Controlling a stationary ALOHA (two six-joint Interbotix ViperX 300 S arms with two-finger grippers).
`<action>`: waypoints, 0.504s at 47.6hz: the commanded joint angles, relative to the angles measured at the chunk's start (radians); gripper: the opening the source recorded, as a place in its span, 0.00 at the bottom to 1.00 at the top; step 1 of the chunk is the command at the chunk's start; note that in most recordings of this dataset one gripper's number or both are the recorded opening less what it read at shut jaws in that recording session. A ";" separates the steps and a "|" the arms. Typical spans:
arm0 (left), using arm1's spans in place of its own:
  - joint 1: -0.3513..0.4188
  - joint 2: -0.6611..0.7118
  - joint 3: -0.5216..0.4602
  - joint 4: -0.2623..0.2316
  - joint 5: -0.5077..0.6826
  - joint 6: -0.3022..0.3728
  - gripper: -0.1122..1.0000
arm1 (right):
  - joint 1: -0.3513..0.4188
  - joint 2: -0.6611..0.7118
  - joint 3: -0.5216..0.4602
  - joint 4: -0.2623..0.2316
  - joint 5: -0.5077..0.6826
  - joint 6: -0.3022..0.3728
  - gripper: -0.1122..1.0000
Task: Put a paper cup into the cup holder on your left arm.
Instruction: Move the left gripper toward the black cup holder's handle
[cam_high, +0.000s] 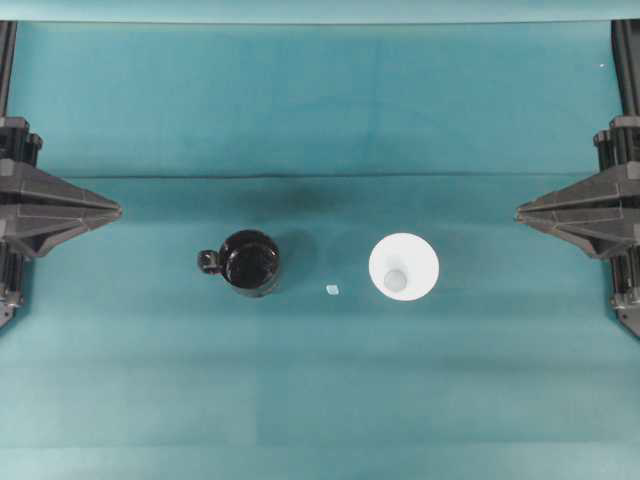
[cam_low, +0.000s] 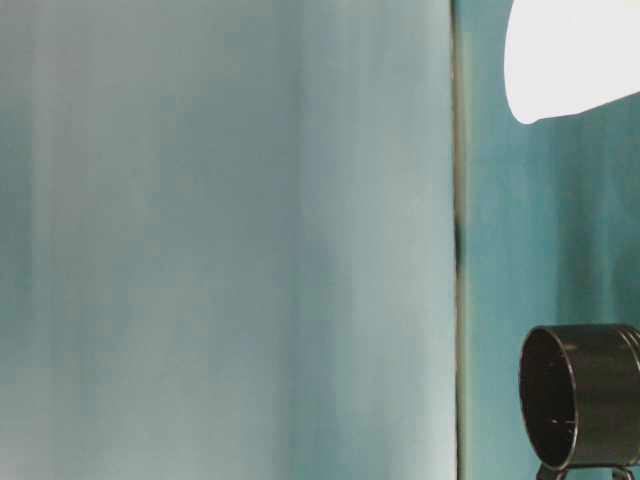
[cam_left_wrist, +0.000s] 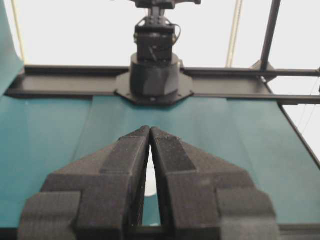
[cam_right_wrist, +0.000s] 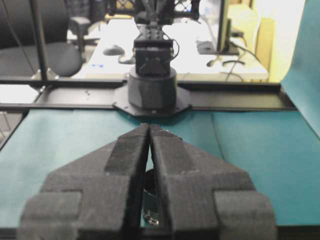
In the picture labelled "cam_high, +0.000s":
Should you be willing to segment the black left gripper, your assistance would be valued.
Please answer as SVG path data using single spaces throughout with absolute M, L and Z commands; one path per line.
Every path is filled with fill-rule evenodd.
M 1 118 L 1 192 L 51 205 L 1 207 L 1 240 L 30 258 L 118 220 L 119 204 L 37 167 L 42 138 L 23 117 Z

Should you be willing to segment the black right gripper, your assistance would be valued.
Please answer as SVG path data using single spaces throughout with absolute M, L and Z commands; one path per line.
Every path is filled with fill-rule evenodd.
M 515 220 L 594 259 L 607 260 L 638 246 L 638 210 L 570 208 L 639 197 L 639 124 L 638 116 L 613 118 L 593 137 L 601 172 L 521 205 Z

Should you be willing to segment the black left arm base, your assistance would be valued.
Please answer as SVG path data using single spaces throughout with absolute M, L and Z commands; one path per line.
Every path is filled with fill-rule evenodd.
M 1 327 L 24 303 L 22 292 L 25 257 L 6 243 L 1 243 Z

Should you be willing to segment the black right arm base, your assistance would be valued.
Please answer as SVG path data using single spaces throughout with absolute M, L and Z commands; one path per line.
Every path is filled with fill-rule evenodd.
M 612 248 L 610 258 L 613 293 L 610 304 L 618 321 L 639 337 L 639 247 L 625 244 Z

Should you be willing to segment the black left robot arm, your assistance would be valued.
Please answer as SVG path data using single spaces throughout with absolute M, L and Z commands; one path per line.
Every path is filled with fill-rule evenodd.
M 17 23 L 1 23 L 1 241 L 30 258 L 120 218 L 120 205 L 37 167 L 42 138 L 7 115 Z

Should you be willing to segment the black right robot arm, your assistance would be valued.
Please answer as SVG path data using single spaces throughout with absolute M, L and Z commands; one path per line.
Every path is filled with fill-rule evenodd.
M 599 260 L 639 245 L 639 21 L 613 21 L 611 40 L 623 114 L 593 138 L 600 172 L 521 205 L 515 215 Z

